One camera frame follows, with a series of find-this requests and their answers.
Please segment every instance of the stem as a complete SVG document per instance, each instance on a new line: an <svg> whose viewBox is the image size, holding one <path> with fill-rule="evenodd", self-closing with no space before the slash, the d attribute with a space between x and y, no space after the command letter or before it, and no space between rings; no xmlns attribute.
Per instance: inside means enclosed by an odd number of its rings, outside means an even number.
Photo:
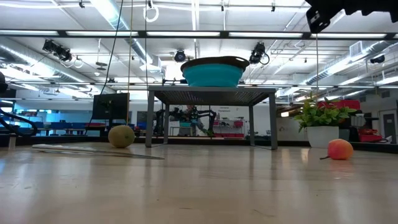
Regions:
<svg viewBox="0 0 398 224"><path fill-rule="evenodd" d="M324 160L324 159L329 159L330 158L330 156L326 156L326 157L323 157L323 158L319 158L320 160Z"/></svg>

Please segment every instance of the table leg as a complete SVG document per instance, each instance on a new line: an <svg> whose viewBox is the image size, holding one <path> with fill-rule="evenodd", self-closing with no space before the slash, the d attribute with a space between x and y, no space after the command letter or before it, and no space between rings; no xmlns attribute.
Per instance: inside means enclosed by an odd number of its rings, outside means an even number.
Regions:
<svg viewBox="0 0 398 224"><path fill-rule="evenodd" d="M278 132L276 128L275 94L269 95L269 119L271 125L271 149L278 149Z"/></svg>
<svg viewBox="0 0 398 224"><path fill-rule="evenodd" d="M155 92L150 91L148 96L148 110L147 110L147 131L145 138L145 147L152 147L152 133L154 127L154 105Z"/></svg>
<svg viewBox="0 0 398 224"><path fill-rule="evenodd" d="M253 106L249 106L249 130L250 130L250 145L254 146L254 112Z"/></svg>
<svg viewBox="0 0 398 224"><path fill-rule="evenodd" d="M167 144L169 140L169 113L170 113L170 105L166 105L164 112L164 136L163 143Z"/></svg>

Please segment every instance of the door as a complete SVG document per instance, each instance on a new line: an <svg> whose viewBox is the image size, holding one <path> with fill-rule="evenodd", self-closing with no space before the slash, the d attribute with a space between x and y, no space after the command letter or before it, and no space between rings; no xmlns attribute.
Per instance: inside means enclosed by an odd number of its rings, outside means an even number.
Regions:
<svg viewBox="0 0 398 224"><path fill-rule="evenodd" d="M383 111L382 116L382 135L384 138L392 137L392 143L397 144L397 119L395 111Z"/></svg>

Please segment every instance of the wooden table surface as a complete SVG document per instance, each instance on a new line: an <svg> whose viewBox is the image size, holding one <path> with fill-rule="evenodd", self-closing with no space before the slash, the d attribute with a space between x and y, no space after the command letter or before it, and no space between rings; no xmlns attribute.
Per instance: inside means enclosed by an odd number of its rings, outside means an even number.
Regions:
<svg viewBox="0 0 398 224"><path fill-rule="evenodd" d="M117 151L165 160L0 151L0 222L398 221L394 154L356 151L350 161L320 161L326 150L293 147L133 144Z"/></svg>

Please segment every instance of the peach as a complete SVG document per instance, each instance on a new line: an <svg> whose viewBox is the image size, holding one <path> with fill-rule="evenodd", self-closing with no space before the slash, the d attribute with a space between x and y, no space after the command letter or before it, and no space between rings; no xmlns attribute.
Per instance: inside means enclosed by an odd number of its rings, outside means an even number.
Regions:
<svg viewBox="0 0 398 224"><path fill-rule="evenodd" d="M332 158L336 160L347 160L354 154L353 146L345 140L335 139L329 142L328 156L321 159Z"/></svg>

